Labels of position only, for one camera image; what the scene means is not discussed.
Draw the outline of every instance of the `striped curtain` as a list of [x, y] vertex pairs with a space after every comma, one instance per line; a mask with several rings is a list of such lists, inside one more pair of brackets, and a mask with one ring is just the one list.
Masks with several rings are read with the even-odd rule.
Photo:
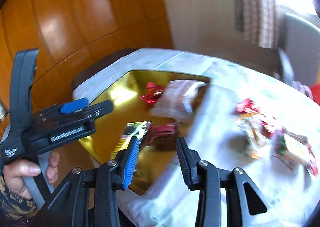
[[263, 48], [277, 48], [279, 16], [275, 0], [242, 0], [246, 40]]

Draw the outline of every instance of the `silver screw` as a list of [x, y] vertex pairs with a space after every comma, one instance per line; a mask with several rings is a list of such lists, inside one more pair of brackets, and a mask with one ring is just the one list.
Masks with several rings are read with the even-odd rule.
[[118, 162], [116, 160], [112, 159], [112, 160], [109, 160], [107, 162], [107, 164], [108, 164], [108, 166], [116, 166], [116, 164], [118, 164]]
[[206, 160], [200, 160], [200, 161], [198, 162], [198, 164], [199, 164], [200, 166], [207, 166], [209, 163], [208, 163], [208, 161], [206, 161]]
[[234, 172], [235, 174], [243, 174], [243, 169], [237, 167], [237, 168], [235, 168], [235, 169], [233, 170], [233, 172]]
[[74, 169], [71, 170], [71, 172], [72, 172], [73, 174], [80, 174], [81, 168], [75, 167]]

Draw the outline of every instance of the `camouflage sleeve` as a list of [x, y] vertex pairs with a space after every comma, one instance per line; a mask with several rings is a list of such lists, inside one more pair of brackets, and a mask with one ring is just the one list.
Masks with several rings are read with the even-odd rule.
[[26, 200], [9, 191], [4, 182], [3, 167], [3, 159], [0, 158], [0, 211], [8, 220], [19, 220], [34, 212], [36, 205], [33, 200]]

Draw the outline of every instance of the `gold tray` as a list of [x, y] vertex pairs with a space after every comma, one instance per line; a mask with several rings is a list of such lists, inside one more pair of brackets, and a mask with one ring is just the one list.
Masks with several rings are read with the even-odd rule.
[[[91, 156], [100, 164], [103, 164], [110, 159], [111, 152], [118, 143], [127, 123], [149, 120], [152, 121], [154, 125], [161, 125], [173, 122], [171, 118], [151, 116], [148, 105], [140, 100], [140, 96], [146, 94], [146, 84], [148, 82], [166, 86], [170, 81], [182, 79], [198, 80], [206, 83], [210, 82], [210, 79], [207, 77], [183, 73], [154, 70], [129, 71], [109, 86], [90, 104], [94, 105], [105, 100], [111, 100], [114, 109], [110, 114], [95, 121], [97, 130], [95, 134], [80, 139], [79, 142]], [[188, 128], [189, 125], [184, 125], [185, 134]], [[162, 170], [165, 169], [175, 151], [155, 152], [155, 150], [148, 147], [145, 153], [148, 154], [144, 154], [144, 158], [148, 159], [143, 159], [142, 151], [140, 151], [138, 160], [146, 161], [146, 163], [148, 163], [148, 171], [151, 169], [148, 177], [148, 186], [157, 178]], [[143, 193], [141, 190], [137, 190], [137, 188], [145, 190], [145, 187], [140, 186], [140, 184], [138, 184], [136, 188], [133, 187], [132, 184], [130, 188], [137, 193]]]

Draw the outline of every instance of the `white tablecloth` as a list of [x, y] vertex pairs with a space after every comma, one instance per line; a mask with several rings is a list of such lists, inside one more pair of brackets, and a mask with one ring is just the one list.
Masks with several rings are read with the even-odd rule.
[[[132, 69], [210, 77], [211, 83], [186, 138], [189, 148], [218, 168], [243, 168], [273, 205], [272, 217], [278, 226], [305, 223], [320, 199], [319, 178], [312, 182], [302, 167], [294, 173], [272, 156], [248, 158], [244, 152], [245, 136], [235, 125], [235, 107], [245, 98], [256, 101], [289, 131], [307, 136], [319, 161], [320, 106], [294, 88], [241, 65], [190, 52], [152, 48], [137, 50], [100, 71], [76, 88], [74, 99], [92, 102]], [[174, 174], [155, 199], [131, 190], [117, 192], [119, 207], [136, 226], [194, 226], [199, 193], [188, 190], [176, 160], [169, 167]], [[222, 226], [226, 226], [225, 193], [221, 197]]]

